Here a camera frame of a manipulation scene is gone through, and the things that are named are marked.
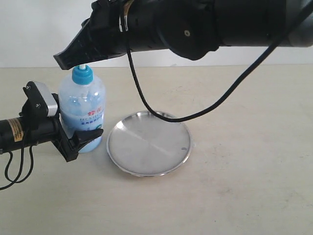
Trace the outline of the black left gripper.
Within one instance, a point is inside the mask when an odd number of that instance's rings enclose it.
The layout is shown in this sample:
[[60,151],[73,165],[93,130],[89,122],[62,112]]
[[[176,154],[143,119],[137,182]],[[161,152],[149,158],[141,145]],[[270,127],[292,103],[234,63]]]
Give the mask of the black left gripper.
[[60,122],[59,97],[56,93],[52,93],[52,95],[58,104],[58,112],[54,117],[33,117],[23,113],[22,110],[19,113],[23,120],[24,129],[29,130],[26,143],[32,145],[50,141],[65,161],[71,162],[77,159],[78,152],[91,152],[100,144],[103,129],[75,131],[73,136],[68,139]]

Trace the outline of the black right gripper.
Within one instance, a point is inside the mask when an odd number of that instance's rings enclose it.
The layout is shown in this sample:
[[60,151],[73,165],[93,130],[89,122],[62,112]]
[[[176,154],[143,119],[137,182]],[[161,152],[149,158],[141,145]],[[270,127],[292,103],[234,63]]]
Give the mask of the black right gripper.
[[61,52],[53,58],[62,70],[81,64],[108,60],[127,53],[130,41],[125,40],[120,13],[129,0],[96,0],[91,4],[91,16]]

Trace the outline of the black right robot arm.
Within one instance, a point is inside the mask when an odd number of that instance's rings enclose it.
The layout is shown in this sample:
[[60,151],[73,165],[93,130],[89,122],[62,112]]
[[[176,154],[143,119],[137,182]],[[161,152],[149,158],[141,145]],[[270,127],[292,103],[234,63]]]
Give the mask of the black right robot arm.
[[97,0],[54,59],[63,70],[127,51],[168,49],[195,61],[220,47],[267,47],[307,0]]

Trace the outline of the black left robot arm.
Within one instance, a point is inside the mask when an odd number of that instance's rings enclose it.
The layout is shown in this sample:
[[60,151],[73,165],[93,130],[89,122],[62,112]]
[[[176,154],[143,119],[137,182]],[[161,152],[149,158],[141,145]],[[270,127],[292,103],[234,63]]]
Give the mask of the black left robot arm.
[[60,122],[59,99],[47,85],[29,81],[23,91],[27,100],[19,117],[0,121],[0,152],[52,142],[66,162],[76,160],[79,151],[102,136],[103,129],[75,131],[68,138]]

